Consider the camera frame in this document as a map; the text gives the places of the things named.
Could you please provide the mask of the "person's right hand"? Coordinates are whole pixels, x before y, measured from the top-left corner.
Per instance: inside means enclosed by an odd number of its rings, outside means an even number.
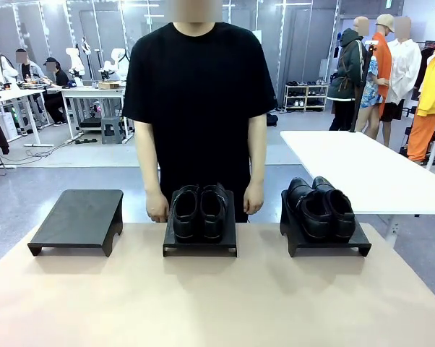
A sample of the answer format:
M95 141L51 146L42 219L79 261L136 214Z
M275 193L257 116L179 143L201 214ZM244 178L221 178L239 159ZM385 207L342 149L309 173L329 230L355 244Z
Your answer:
M161 192L146 194L146 211L151 221L165 223L168 219L169 204Z

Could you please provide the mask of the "person's left hand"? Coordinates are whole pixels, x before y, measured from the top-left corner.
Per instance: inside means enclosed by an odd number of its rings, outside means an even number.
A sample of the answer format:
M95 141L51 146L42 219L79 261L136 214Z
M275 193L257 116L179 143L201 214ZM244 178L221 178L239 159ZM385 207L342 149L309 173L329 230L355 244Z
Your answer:
M264 185L262 182L250 182L244 193L244 212L253 215L264 204Z

